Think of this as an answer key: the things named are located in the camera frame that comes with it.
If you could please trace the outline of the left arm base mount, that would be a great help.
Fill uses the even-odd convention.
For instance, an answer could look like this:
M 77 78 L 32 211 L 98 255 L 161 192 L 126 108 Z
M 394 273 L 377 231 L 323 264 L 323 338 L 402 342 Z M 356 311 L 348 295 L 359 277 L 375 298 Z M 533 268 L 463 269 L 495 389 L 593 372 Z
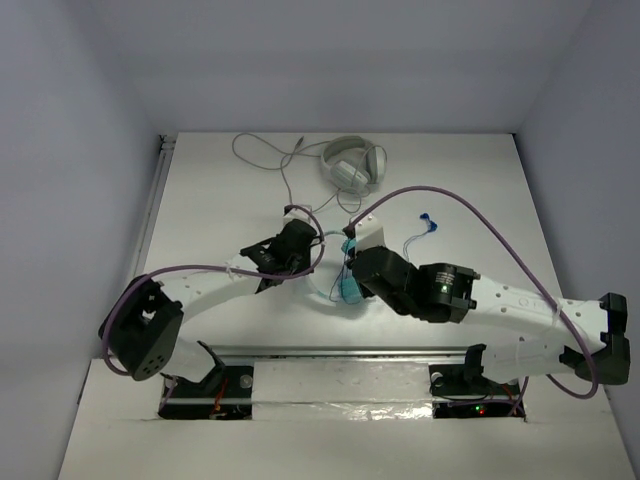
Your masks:
M 199 382 L 163 374 L 165 390 L 158 407 L 164 420 L 250 420 L 254 366 L 228 365 L 198 341 L 213 367 Z

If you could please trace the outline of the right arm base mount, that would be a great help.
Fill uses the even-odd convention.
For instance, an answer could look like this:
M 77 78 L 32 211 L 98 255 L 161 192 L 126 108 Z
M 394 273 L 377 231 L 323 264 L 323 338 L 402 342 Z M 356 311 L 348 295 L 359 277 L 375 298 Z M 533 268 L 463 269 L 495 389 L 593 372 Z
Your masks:
M 461 363 L 429 366 L 435 419 L 526 418 L 518 381 L 497 383 L 483 376 L 486 348 L 473 345 Z

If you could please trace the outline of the teal cat-ear headphones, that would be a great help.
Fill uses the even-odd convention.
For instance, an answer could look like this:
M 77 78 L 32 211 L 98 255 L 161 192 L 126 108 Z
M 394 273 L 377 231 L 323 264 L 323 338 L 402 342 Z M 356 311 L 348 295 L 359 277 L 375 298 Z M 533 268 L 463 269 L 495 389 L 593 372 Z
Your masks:
M 347 266 L 347 262 L 350 260 L 349 251 L 355 246 L 355 240 L 348 238 L 341 230 L 328 230 L 325 232 L 325 238 L 331 236 L 340 237 L 342 240 L 340 245 L 342 260 L 339 264 L 339 269 L 329 290 L 319 288 L 314 283 L 312 274 L 306 276 L 304 281 L 309 295 L 315 296 L 326 304 L 357 305 L 363 301 L 363 296 L 351 270 Z

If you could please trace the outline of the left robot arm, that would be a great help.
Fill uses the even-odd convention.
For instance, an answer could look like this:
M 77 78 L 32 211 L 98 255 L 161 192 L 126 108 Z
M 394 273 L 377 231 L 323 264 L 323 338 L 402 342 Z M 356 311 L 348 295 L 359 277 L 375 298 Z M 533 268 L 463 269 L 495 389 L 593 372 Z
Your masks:
M 98 330 L 109 367 L 135 381 L 160 375 L 188 397 L 215 395 L 223 362 L 204 341 L 182 339 L 181 327 L 228 301 L 310 273 L 319 238 L 309 223 L 287 220 L 278 234 L 241 249 L 221 268 L 167 267 L 134 278 Z

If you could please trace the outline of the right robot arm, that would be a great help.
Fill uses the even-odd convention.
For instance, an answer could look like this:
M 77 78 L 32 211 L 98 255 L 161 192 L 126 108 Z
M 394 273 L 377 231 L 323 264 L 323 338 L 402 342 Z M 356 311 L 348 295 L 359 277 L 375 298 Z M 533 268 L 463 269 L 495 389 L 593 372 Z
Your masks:
M 429 323 L 500 327 L 520 340 L 503 346 L 482 340 L 468 347 L 463 384 L 483 393 L 495 383 L 571 371 L 604 385 L 629 379 L 624 296 L 598 300 L 546 300 L 448 263 L 414 266 L 383 246 L 357 253 L 349 263 L 363 296 L 376 296 L 396 314 Z

